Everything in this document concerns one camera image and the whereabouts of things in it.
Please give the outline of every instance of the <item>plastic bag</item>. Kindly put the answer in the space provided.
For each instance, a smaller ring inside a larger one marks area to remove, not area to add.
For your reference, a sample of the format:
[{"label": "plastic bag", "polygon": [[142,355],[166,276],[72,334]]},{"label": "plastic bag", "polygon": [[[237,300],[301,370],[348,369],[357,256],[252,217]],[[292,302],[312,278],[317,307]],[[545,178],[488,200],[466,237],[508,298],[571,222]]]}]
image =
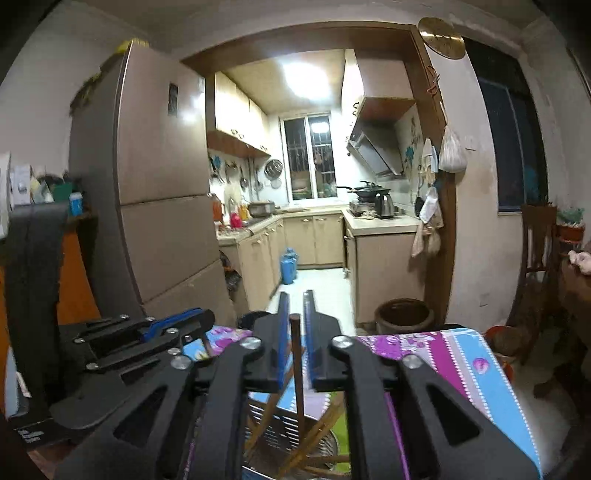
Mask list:
[{"label": "plastic bag", "polygon": [[422,253],[423,249],[423,223],[421,222],[418,224],[417,233],[415,233],[414,235],[413,247],[411,248],[410,256],[413,258],[419,256]]},{"label": "plastic bag", "polygon": [[441,142],[441,153],[439,155],[439,170],[455,173],[465,170],[468,160],[464,155],[464,149],[460,144],[460,137],[452,130],[447,120],[443,104],[440,103],[446,121],[443,141]]}]

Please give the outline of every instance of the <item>ceiling light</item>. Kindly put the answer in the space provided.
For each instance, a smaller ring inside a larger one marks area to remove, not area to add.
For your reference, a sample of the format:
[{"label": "ceiling light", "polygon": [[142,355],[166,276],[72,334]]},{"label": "ceiling light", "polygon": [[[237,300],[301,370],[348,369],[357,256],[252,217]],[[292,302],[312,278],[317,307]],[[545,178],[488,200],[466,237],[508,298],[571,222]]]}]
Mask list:
[{"label": "ceiling light", "polygon": [[283,65],[285,81],[293,92],[310,100],[322,100],[330,96],[329,81],[321,68],[310,63],[286,63]]}]

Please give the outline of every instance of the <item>kitchen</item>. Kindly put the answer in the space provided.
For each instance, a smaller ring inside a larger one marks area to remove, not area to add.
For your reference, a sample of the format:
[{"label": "kitchen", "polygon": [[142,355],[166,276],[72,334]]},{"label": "kitchen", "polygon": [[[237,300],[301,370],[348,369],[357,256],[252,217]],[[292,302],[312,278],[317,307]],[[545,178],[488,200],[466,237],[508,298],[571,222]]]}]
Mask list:
[{"label": "kitchen", "polygon": [[[273,310],[280,291],[315,288],[319,308],[354,335],[371,329],[380,304],[424,298],[425,255],[411,258],[414,203],[427,189],[423,137],[402,61],[290,54],[208,76],[206,92],[210,190],[223,204],[220,250],[242,276],[231,295],[238,317]],[[243,226],[231,228],[239,212]],[[286,248],[298,255],[291,285]]]}]

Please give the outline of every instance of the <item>trash can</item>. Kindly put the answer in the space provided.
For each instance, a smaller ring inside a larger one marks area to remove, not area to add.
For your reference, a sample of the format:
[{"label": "trash can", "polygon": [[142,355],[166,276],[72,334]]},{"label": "trash can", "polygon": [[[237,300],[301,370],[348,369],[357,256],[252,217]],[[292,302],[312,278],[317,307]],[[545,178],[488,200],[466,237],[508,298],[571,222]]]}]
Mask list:
[{"label": "trash can", "polygon": [[429,332],[433,329],[435,315],[421,300],[395,299],[382,303],[374,314],[380,335]]}]

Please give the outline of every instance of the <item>wall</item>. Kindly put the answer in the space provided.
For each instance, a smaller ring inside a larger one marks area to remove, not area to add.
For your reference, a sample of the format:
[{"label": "wall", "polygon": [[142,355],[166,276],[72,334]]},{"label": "wall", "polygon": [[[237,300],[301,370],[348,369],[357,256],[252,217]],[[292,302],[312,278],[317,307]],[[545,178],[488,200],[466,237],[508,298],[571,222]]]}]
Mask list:
[{"label": "wall", "polygon": [[546,18],[529,25],[524,31],[524,51],[535,69],[537,80],[547,93],[561,137],[570,194],[551,197],[559,207],[585,208],[587,225],[585,241],[591,238],[591,100],[585,91],[573,60],[566,54],[566,42]]},{"label": "wall", "polygon": [[[272,0],[227,1],[204,7],[170,29],[163,42],[173,55],[183,58],[233,38],[286,25],[334,20],[416,24],[426,15],[447,18],[465,30],[481,34],[487,43],[519,51],[518,29],[478,8],[453,0],[438,0],[430,5],[410,0],[304,0],[296,4]],[[470,60],[467,57],[448,60],[429,49],[427,52],[441,75],[439,85],[451,126],[463,141],[471,137],[476,147],[474,151],[466,151],[469,166],[465,174],[456,176],[456,262],[447,320],[485,330],[490,325],[503,323],[511,308],[521,258],[521,218],[497,213],[491,129]],[[523,65],[527,63],[525,58],[521,61]],[[541,121],[546,149],[560,152],[560,141],[550,131],[555,121],[553,112],[544,105],[538,107],[540,95],[537,85],[535,87],[538,114],[548,116]],[[548,156],[548,172],[559,176],[557,183],[550,182],[551,195],[555,187],[560,194],[567,190],[563,160],[561,155]]]},{"label": "wall", "polygon": [[142,32],[96,9],[63,2],[33,32],[0,85],[0,151],[12,162],[67,168],[69,105],[124,40]]}]

